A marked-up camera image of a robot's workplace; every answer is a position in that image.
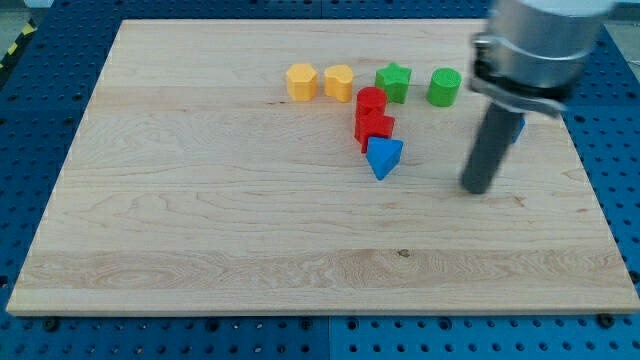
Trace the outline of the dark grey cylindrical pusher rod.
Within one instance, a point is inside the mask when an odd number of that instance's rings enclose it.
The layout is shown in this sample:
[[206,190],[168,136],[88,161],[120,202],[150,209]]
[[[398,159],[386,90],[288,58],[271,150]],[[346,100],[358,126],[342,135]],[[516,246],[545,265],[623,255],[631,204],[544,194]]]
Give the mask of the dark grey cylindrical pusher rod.
[[511,146],[521,112],[491,103],[479,126],[476,139],[461,174],[461,186],[472,194],[484,194]]

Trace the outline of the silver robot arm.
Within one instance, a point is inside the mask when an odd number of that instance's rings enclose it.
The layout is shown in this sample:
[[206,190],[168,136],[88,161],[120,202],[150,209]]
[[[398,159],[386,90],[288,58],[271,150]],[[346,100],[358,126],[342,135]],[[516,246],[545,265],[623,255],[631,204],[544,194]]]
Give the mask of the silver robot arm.
[[612,0],[496,0],[475,49],[469,88],[490,99],[461,186],[485,193],[528,112],[556,117],[595,46]]

